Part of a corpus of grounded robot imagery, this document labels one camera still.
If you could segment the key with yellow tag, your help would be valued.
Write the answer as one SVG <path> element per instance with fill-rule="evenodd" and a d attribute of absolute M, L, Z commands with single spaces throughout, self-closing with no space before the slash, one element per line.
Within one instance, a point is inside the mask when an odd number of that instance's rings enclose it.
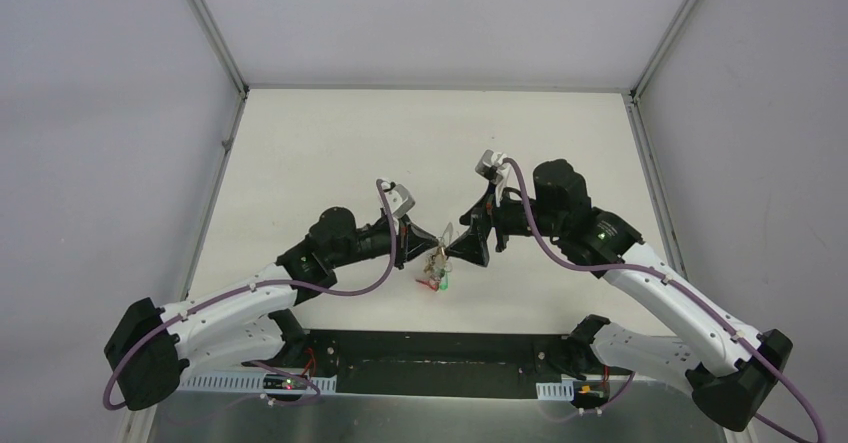
<path fill-rule="evenodd" d="M 436 251 L 435 260 L 439 261 L 441 264 L 444 264 L 444 263 L 447 262 L 447 259 L 448 259 L 448 257 L 446 255 L 445 249 L 442 248 L 442 247 L 438 248 L 437 251 Z"/>

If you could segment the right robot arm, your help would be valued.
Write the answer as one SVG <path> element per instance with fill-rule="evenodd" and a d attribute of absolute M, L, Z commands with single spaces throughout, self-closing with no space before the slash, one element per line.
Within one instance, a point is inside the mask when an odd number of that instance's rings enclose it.
<path fill-rule="evenodd" d="M 748 426 L 791 353 L 782 332 L 760 331 L 709 300 L 630 224 L 595 207 L 585 179 L 567 161 L 538 165 L 516 187 L 507 181 L 520 169 L 502 153 L 485 152 L 475 170 L 488 186 L 461 217 L 465 231 L 447 247 L 449 257 L 486 266 L 511 237 L 532 237 L 555 263 L 606 281 L 670 330 L 648 336 L 590 315 L 565 338 L 570 375 L 601 365 L 627 369 L 688 395 L 725 429 Z"/>

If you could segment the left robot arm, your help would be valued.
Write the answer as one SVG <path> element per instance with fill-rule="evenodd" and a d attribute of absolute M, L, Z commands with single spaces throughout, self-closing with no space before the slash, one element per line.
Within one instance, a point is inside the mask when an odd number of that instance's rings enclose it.
<path fill-rule="evenodd" d="M 332 207 L 273 263 L 223 290 L 161 306 L 140 299 L 125 310 L 105 345 L 112 374 L 103 405 L 111 411 L 146 409 L 192 376 L 252 360 L 293 367 L 304 357 L 305 341 L 283 322 L 283 313 L 319 295 L 340 295 L 340 267 L 388 257 L 384 273 L 360 289 L 366 294 L 438 243 L 407 216 L 381 215 L 359 227 L 351 211 Z"/>

